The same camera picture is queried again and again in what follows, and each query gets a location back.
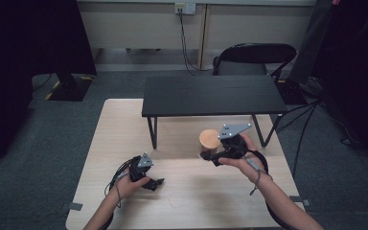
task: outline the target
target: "black table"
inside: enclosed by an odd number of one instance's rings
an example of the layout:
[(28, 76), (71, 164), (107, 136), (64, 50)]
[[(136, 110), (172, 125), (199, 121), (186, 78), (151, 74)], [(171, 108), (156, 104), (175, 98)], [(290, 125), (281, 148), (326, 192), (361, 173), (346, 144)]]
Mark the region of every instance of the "black table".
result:
[(268, 75), (149, 77), (146, 80), (142, 117), (148, 118), (150, 138), (155, 149), (158, 117), (219, 115), (252, 115), (262, 147), (265, 147), (281, 116), (277, 117), (264, 140), (256, 115), (285, 114), (287, 111)]

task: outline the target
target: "chair backrest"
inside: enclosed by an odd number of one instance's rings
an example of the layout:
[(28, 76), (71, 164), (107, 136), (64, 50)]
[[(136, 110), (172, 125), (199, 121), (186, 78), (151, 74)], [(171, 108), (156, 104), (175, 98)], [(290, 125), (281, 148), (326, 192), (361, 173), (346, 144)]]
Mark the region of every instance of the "chair backrest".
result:
[(237, 63), (282, 63), (271, 76), (280, 77), (282, 69), (297, 55), (294, 47), (284, 43), (243, 43), (231, 46), (214, 59), (214, 75), (219, 72), (221, 61)]

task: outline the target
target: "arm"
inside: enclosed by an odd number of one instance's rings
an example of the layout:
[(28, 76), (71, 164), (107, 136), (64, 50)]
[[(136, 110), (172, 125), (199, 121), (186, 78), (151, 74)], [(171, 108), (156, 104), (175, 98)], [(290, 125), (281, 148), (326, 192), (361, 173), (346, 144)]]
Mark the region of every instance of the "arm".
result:
[[(241, 134), (241, 137), (250, 150), (257, 150), (256, 146), (247, 135)], [(262, 162), (254, 154), (247, 153), (245, 156), (256, 163), (260, 169), (264, 168)], [(222, 165), (230, 165), (240, 169), (252, 183), (256, 183), (259, 173), (253, 169), (244, 158), (220, 158), (219, 162)], [(297, 229), (323, 229), (315, 219), (292, 202), (267, 174), (261, 173), (261, 178), (257, 186), (271, 210), (288, 225)]]
[(118, 205), (119, 201), (133, 194), (136, 189), (148, 183), (149, 180), (149, 177), (143, 177), (136, 182), (131, 182), (130, 176), (127, 175), (122, 177), (121, 180), (119, 180), (112, 187), (108, 195), (101, 202), (94, 216), (92, 216), (92, 218), (88, 221), (83, 229), (100, 229), (112, 216), (112, 213)]

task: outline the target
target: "black chair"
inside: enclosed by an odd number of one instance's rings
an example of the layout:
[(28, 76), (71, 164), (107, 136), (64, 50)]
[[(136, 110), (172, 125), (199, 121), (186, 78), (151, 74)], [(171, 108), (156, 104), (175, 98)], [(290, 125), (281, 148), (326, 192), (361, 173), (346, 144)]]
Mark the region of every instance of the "black chair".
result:
[(283, 68), (297, 55), (294, 47), (283, 43), (243, 43), (231, 46), (214, 58), (213, 75), (269, 75), (269, 63), (281, 63), (270, 75), (278, 81)]

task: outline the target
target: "forearm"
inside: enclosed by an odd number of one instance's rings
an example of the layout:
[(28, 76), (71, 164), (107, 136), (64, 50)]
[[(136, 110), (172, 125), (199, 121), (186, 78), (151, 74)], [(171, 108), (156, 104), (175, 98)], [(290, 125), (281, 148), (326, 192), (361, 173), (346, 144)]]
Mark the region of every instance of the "forearm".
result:
[(92, 216), (83, 229), (100, 229), (109, 220), (118, 203), (118, 194), (115, 191), (115, 188), (112, 188), (109, 191), (109, 194), (101, 202), (100, 207), (98, 207), (94, 216)]
[(268, 206), (283, 222), (296, 229), (323, 229), (310, 215), (292, 202), (268, 175), (262, 173), (258, 188)]

